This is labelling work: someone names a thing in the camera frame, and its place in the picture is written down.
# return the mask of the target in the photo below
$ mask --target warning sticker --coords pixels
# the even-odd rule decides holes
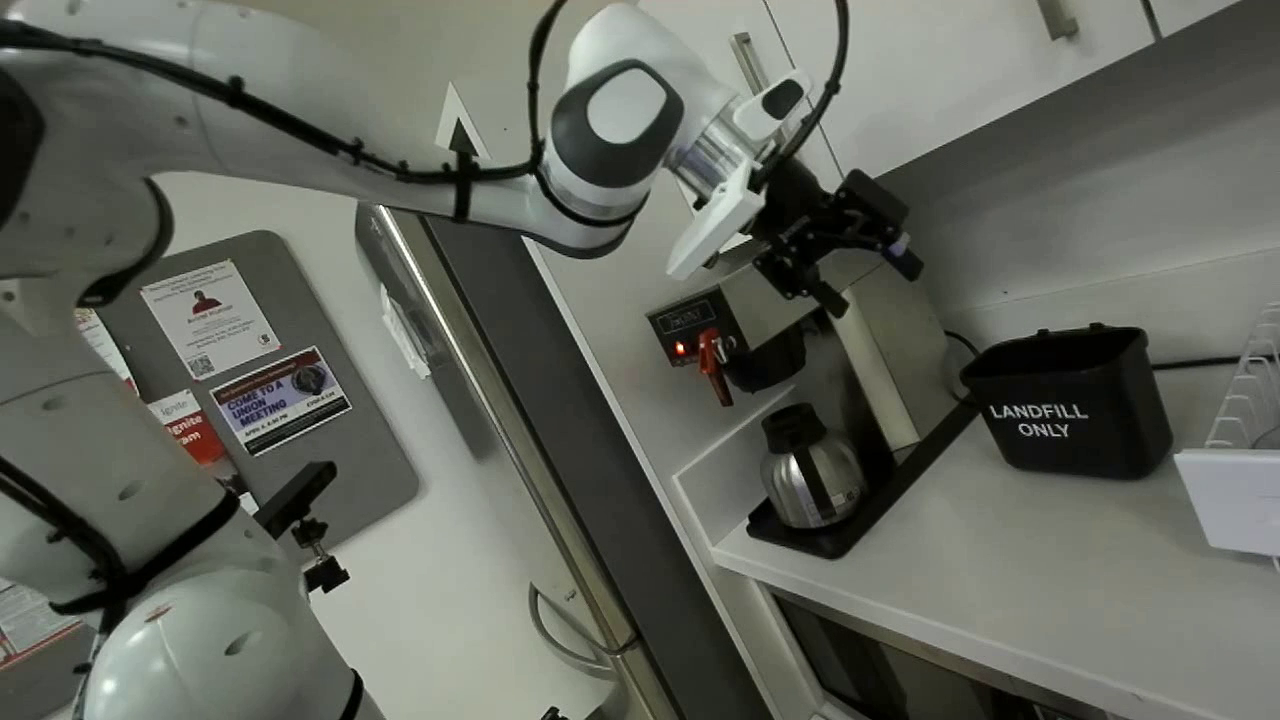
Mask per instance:
[[[210,405],[247,457],[278,448],[351,409],[321,347],[217,389]]]
[[[219,377],[278,347],[278,336],[230,260],[148,285],[142,303],[192,381]]]

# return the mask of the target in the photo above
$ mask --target white countertop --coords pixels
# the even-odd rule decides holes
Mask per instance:
[[[1175,444],[1223,381],[1158,381]],[[1128,720],[1280,716],[1280,571],[1203,546],[1173,461],[1141,484],[1024,478],[977,421],[842,559],[734,529],[716,563]]]

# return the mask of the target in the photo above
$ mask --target black bin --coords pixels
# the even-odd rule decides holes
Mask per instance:
[[[1010,468],[1141,482],[1173,444],[1141,327],[994,345],[965,385]]]

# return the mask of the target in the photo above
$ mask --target white robotic arm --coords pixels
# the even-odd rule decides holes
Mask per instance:
[[[376,716],[278,546],[74,336],[74,303],[163,251],[157,172],[324,188],[601,255],[672,167],[710,217],[680,244],[684,274],[762,208],[752,172],[803,98],[795,80],[734,102],[661,26],[611,6],[576,37],[532,164],[440,172],[395,102],[341,84],[351,63],[426,63],[430,50],[395,31],[415,15],[421,0],[0,13],[0,577],[100,624],[91,720]]]

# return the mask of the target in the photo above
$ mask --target cabinet handle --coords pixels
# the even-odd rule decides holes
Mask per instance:
[[[1071,9],[1064,0],[1038,0],[1038,15],[1048,28],[1048,42],[1077,42],[1081,37],[1081,21],[1071,15]]]
[[[762,91],[766,89],[766,74],[761,63],[752,31],[734,31],[731,37],[731,58],[734,58],[734,69],[743,74],[749,89]]]

